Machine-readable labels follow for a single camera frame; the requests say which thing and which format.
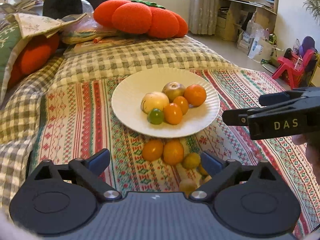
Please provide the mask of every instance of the gray ribbed surface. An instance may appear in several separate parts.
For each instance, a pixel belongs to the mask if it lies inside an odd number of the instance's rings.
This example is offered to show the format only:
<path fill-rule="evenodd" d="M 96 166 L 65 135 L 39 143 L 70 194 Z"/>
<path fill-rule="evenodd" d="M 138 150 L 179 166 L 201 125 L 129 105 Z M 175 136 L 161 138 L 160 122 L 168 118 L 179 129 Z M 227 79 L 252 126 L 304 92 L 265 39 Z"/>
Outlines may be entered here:
<path fill-rule="evenodd" d="M 129 193 L 118 203 L 103 205 L 97 217 L 79 231 L 51 239 L 243 240 L 250 238 L 225 229 L 213 217 L 206 205 L 186 200 L 183 193 Z M 275 239 L 293 240 L 294 237 L 285 235 Z"/>

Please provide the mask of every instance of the floor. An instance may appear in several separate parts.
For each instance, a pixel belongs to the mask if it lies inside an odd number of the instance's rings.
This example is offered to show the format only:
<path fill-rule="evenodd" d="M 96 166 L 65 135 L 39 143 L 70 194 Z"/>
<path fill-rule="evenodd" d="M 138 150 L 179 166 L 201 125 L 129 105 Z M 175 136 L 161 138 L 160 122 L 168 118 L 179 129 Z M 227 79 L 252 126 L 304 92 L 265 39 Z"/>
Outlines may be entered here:
<path fill-rule="evenodd" d="M 254 60 L 250 59 L 245 53 L 237 49 L 236 43 L 232 41 L 223 41 L 216 36 L 211 35 L 194 35 L 188 33 L 188 36 L 198 40 L 208 46 L 210 49 L 223 56 L 225 59 L 238 65 L 239 67 L 248 68 L 252 70 L 262 71 L 268 75 L 272 75 L 268 70 Z M 277 82 L 285 89 L 290 90 L 290 86 L 283 80 L 278 79 Z"/>

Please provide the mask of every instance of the white curtain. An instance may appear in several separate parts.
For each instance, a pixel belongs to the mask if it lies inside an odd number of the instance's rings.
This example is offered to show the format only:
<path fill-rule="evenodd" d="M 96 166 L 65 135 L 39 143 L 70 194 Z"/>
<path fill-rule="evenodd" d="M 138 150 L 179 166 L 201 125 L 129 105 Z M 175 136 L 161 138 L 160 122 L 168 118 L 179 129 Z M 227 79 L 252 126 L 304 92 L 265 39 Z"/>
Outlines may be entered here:
<path fill-rule="evenodd" d="M 214 35 L 219 0 L 191 0 L 189 30 L 194 34 Z"/>

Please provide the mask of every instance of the pink plastic chair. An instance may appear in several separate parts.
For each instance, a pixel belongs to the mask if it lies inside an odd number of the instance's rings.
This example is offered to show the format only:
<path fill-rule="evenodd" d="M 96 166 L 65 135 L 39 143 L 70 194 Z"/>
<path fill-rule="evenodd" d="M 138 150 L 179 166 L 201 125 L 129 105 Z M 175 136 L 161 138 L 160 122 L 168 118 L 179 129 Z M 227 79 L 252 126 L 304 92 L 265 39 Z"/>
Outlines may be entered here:
<path fill-rule="evenodd" d="M 300 77 L 304 74 L 304 70 L 309 64 L 310 60 L 312 59 L 312 56 L 314 55 L 314 53 L 315 52 L 312 49 L 307 50 L 307 52 L 305 53 L 302 59 L 301 67 L 299 70 L 294 69 L 294 63 L 291 60 L 285 57 L 279 57 L 278 62 L 281 65 L 278 67 L 276 72 L 273 73 L 272 78 L 274 80 L 278 79 L 282 75 L 282 73 L 286 70 L 288 72 L 289 85 L 291 89 L 297 88 L 299 86 L 300 79 L 294 78 L 293 76 Z"/>

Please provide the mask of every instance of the metal screw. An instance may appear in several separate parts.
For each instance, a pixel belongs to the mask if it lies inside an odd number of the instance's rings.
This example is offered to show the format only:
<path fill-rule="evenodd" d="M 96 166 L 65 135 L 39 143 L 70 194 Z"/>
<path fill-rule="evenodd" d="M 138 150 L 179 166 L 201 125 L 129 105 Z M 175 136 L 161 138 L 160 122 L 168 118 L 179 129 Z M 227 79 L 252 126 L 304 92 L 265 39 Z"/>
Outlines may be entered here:
<path fill-rule="evenodd" d="M 207 193 L 204 191 L 194 191 L 191 193 L 191 196 L 195 199 L 204 199 L 207 196 Z"/>
<path fill-rule="evenodd" d="M 105 198 L 114 199 L 119 197 L 120 193 L 115 190 L 108 190 L 103 195 L 105 196 Z"/>

